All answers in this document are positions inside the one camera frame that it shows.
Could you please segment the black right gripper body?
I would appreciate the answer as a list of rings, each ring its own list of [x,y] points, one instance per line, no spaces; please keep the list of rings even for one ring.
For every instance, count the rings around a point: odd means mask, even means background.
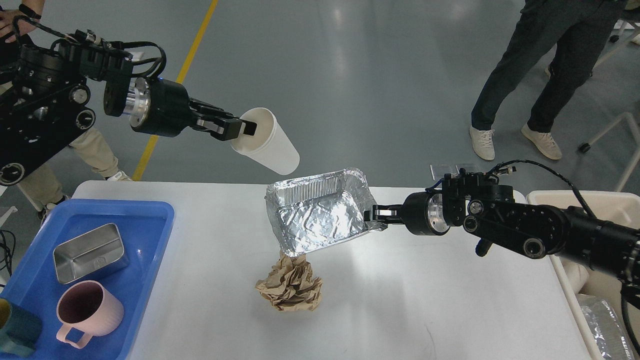
[[[400,218],[407,230],[418,236],[442,236],[450,230],[442,194],[437,192],[410,194],[400,207]]]

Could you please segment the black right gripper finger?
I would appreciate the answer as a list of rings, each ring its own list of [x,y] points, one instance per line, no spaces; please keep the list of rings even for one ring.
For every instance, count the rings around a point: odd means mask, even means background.
[[[404,224],[400,216],[401,204],[382,205],[375,203],[369,210],[363,213],[365,222],[374,222],[380,224]]]

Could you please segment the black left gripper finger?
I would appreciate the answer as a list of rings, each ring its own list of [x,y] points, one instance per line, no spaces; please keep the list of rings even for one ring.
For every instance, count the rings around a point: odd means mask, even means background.
[[[192,97],[189,108],[193,114],[189,127],[208,133],[218,141],[231,141],[241,135],[254,136],[258,129],[254,121],[242,120],[231,112]]]

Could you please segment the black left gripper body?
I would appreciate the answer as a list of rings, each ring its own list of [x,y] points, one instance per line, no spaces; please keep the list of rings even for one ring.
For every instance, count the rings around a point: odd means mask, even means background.
[[[189,103],[182,84],[159,77],[138,77],[128,89],[125,114],[135,132],[175,137],[194,124]]]

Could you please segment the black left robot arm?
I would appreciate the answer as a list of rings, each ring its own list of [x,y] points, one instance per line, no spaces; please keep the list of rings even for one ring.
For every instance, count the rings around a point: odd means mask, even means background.
[[[151,41],[107,41],[91,30],[39,28],[56,41],[49,48],[22,44],[16,62],[1,71],[12,81],[1,96],[2,186],[18,184],[93,127],[87,80],[106,83],[103,111],[129,116],[138,133],[172,138],[192,128],[219,141],[258,134],[254,121],[192,98],[183,85],[161,78],[167,63],[162,48],[157,57],[134,60],[131,49],[154,47]]]

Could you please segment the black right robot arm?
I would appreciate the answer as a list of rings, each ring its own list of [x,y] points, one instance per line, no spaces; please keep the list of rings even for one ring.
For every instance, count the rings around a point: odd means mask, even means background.
[[[485,256],[495,244],[530,259],[557,255],[617,278],[622,284],[622,321],[638,350],[628,305],[639,307],[639,230],[598,219],[570,181],[567,185],[579,206],[560,209],[518,203],[513,187],[499,182],[500,176],[514,170],[515,161],[506,161],[487,172],[446,173],[402,204],[373,205],[363,218],[402,224],[419,236],[441,236],[451,227],[462,227],[478,237],[478,256]]]

